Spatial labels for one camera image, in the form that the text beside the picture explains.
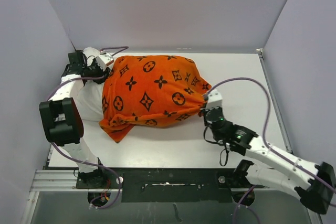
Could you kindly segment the white pillow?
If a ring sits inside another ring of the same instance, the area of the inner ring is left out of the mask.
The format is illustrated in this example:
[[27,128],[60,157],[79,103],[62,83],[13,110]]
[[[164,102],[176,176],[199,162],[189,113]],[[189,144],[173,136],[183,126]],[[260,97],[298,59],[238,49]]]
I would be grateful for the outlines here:
[[74,101],[82,120],[99,122],[103,119],[103,87],[104,83],[97,84],[89,80],[79,91]]

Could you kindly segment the orange patterned plush pillowcase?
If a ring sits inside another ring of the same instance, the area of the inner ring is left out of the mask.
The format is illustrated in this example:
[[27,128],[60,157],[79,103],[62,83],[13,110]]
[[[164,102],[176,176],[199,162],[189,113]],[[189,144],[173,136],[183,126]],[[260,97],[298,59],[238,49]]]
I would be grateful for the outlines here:
[[136,125],[167,127],[201,115],[211,89],[196,63],[181,56],[122,56],[102,90],[100,127],[119,143]]

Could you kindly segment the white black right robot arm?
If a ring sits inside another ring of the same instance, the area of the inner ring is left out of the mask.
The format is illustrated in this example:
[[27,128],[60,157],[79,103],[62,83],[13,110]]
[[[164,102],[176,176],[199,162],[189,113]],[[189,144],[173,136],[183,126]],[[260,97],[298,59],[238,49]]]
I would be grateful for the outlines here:
[[202,105],[201,115],[205,128],[211,130],[212,144],[244,156],[234,173],[238,186],[273,188],[294,196],[315,213],[327,213],[335,194],[333,166],[306,161],[266,142],[256,132],[226,120],[217,103]]

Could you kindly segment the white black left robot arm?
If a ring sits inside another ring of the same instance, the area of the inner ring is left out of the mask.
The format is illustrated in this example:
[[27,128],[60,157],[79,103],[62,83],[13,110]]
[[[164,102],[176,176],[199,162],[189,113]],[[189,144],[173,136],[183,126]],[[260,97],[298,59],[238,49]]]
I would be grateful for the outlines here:
[[47,141],[59,154],[77,164],[80,181],[100,188],[105,185],[107,175],[100,159],[83,139],[84,126],[74,99],[87,81],[104,82],[114,60],[107,53],[86,56],[80,50],[69,53],[68,60],[60,85],[39,104],[39,113]]

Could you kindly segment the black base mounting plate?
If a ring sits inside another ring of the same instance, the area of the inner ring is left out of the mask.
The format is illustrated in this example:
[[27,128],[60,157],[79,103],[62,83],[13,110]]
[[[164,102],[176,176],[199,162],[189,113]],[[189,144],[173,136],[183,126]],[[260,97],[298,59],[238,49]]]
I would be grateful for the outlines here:
[[77,179],[77,189],[121,189],[122,203],[232,202],[252,185],[233,168],[117,168],[92,181]]

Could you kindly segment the aluminium frame rail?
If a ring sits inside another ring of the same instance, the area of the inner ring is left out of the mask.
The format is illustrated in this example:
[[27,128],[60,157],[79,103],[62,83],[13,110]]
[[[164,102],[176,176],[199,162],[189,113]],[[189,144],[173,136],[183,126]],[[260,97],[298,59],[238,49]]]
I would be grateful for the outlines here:
[[87,189],[76,187],[71,170],[35,171],[21,223],[77,223],[88,211]]

